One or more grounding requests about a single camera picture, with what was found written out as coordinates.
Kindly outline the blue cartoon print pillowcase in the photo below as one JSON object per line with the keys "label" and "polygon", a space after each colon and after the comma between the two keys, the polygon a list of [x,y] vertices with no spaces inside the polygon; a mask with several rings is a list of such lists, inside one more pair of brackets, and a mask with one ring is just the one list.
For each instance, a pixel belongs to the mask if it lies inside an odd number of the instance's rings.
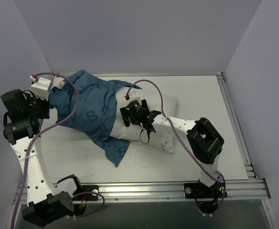
{"label": "blue cartoon print pillowcase", "polygon": [[106,158],[115,166],[122,161],[130,145],[128,140],[111,137],[116,118],[115,93],[132,84],[120,80],[102,80],[85,70],[63,80],[64,86],[50,91],[50,105],[57,110],[57,120],[75,113],[62,126],[84,132],[94,144],[105,151]]}

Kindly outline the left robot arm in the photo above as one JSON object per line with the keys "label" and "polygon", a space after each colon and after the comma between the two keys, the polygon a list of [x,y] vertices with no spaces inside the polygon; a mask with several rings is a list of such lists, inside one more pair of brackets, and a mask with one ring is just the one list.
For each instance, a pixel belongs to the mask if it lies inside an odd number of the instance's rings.
{"label": "left robot arm", "polygon": [[40,120],[50,117],[47,99],[38,98],[32,91],[15,89],[1,96],[7,108],[4,114],[3,134],[18,157],[23,172],[21,191],[27,191],[27,207],[23,218],[38,227],[67,215],[75,214],[72,200],[83,194],[75,175],[51,182],[41,150]]}

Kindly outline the white pillow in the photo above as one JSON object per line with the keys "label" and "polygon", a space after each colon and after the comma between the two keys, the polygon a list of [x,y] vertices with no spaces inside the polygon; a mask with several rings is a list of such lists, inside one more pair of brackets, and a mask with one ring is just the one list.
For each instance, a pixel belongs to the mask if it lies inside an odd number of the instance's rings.
{"label": "white pillow", "polygon": [[[150,111],[152,110],[161,110],[161,99],[158,92],[151,92],[147,90],[138,89],[141,92],[140,100],[146,100],[148,108]],[[119,89],[115,93],[116,101],[117,101],[117,109],[116,109],[116,118],[111,131],[110,136],[116,139],[123,139],[129,141],[140,141],[144,142],[149,141],[147,144],[168,154],[173,153],[173,140],[174,137],[172,134],[164,133],[164,132],[156,132],[150,134],[150,139],[148,140],[147,134],[141,132],[141,127],[138,125],[131,124],[129,127],[124,125],[120,108],[126,107],[129,104],[129,101],[126,101],[124,96],[128,91],[128,87],[123,87]]]}

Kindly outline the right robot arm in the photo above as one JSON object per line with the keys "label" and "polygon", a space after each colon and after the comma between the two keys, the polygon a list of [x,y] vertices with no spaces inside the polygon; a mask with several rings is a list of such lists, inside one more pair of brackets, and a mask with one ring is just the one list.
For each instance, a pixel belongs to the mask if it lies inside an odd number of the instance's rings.
{"label": "right robot arm", "polygon": [[134,100],[120,108],[120,113],[126,127],[137,125],[147,131],[148,136],[157,132],[174,134],[201,169],[199,193],[209,197],[215,192],[215,183],[223,181],[218,160],[224,139],[207,118],[184,120],[170,117],[163,111],[150,111],[146,100]]}

